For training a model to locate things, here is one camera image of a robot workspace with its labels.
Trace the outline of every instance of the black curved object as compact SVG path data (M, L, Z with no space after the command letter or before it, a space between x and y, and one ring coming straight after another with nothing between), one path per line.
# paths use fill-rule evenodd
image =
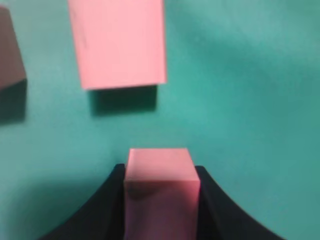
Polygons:
M283 239L243 211L219 187L203 166L196 166L195 169L201 181L198 216L199 240Z
M282 240L233 202L203 166L196 171L201 180L197 240ZM124 179L125 165L117 164L69 220L39 240L123 240Z
M124 225L125 165L117 164L96 193L65 223L39 240L120 240Z

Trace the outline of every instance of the teal surface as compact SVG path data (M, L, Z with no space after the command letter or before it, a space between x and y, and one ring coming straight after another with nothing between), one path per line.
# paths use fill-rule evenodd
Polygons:
M63 222L130 147L188 147L266 227L320 239L320 1L167 0L156 109L110 114L81 89L66 0L1 1L28 82L0 123L0 239Z

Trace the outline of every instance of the pink block top face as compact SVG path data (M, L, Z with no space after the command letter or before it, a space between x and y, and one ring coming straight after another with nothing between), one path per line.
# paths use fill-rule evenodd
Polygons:
M9 10L0 5L0 89L26 78Z
M164 84L163 0L68 0L84 89Z
M126 181L200 181L186 148L130 150Z

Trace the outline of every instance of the pink rectangular block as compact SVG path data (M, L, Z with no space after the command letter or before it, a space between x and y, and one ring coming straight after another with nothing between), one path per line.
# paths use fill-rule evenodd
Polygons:
M0 89L26 78L9 10L0 5Z
M164 84L163 0L68 0L81 84L112 89Z
M131 149L126 240L195 240L200 179L186 148Z

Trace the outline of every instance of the pink block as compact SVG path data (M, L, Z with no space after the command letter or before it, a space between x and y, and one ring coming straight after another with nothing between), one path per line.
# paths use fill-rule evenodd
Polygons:
M0 89L26 78L9 10L0 5Z
M163 0L68 0L81 84L112 89L164 84Z
M186 148L131 149L126 240L195 240L200 180Z

